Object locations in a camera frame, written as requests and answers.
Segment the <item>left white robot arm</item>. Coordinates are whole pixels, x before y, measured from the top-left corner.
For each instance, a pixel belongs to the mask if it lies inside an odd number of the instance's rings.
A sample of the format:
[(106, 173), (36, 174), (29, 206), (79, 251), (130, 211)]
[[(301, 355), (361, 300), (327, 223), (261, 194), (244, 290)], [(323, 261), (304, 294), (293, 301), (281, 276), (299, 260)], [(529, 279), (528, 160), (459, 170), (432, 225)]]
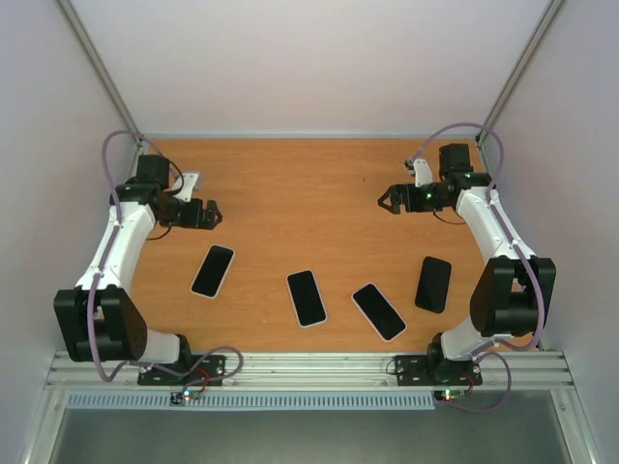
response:
[(170, 162), (142, 155), (136, 173), (115, 185), (106, 229), (87, 270), (72, 289), (57, 292), (53, 308), (69, 357), (77, 363), (160, 363), (173, 385), (189, 382), (194, 360), (186, 339), (148, 328), (131, 298), (133, 274), (156, 225), (212, 230), (222, 221), (214, 200), (194, 197), (195, 171), (172, 181)]

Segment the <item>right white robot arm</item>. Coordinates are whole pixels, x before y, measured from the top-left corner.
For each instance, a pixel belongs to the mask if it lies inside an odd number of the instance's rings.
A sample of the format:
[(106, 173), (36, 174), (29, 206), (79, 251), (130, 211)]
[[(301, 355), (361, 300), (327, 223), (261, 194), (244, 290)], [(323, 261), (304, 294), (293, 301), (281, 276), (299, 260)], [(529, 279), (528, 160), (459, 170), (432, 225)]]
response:
[(502, 207), (494, 179), (474, 170), (469, 148), (452, 143), (439, 150), (439, 175), (415, 154), (404, 163), (414, 181), (395, 184), (378, 205), (397, 215), (439, 213), (451, 208), (470, 229), (485, 267), (469, 301), (469, 314), (456, 327), (438, 333), (420, 362), (404, 368), (409, 379), (433, 386), (480, 383), (474, 368), (494, 346), (517, 350), (517, 337), (530, 335), (533, 349), (545, 328), (556, 267), (517, 234)]

